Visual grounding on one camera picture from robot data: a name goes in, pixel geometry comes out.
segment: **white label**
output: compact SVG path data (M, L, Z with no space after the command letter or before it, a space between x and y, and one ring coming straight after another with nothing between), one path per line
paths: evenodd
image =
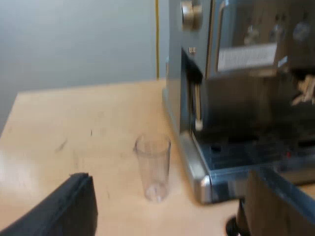
M221 49L218 71L272 65L276 51L276 43Z

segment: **cup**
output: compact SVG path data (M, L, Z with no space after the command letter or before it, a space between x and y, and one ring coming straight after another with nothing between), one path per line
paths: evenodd
M142 134L136 140L134 151L145 197L157 203L163 201L168 194L170 139L164 134Z

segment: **table surface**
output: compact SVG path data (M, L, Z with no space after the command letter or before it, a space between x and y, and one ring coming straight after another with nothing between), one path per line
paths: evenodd
M162 106L164 87L162 80L18 94L0 137L0 229L70 174L87 172L98 236L225 235L237 201L195 201ZM133 153L143 132L166 133L173 144L170 193L160 204L144 198ZM315 196L315 187L303 190Z

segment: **yellow cable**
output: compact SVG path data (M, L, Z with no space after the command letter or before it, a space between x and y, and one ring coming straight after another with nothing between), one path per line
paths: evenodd
M157 80L159 80L159 16L158 16L158 0L156 1L156 65L157 65Z

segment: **machine base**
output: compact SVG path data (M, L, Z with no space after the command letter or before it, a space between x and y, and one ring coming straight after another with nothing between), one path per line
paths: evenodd
M267 167L294 184L304 184L315 182L315 149L312 151L292 153L292 156L277 156L276 158L266 158L265 155L257 156L256 149L248 151L248 145L242 144L242 147L235 149L241 153L232 153L228 156L213 154L212 145L197 140L189 130L179 132L176 127L176 121L172 113L172 108L168 100L167 88L163 90L163 103L166 112L169 115L183 165L189 177L194 195L201 204L217 203L231 199L243 198L246 192L247 176L250 170L257 170L261 167ZM276 148L285 150L281 145L276 144ZM242 155L245 151L252 162L235 162L236 156L240 160L246 160Z

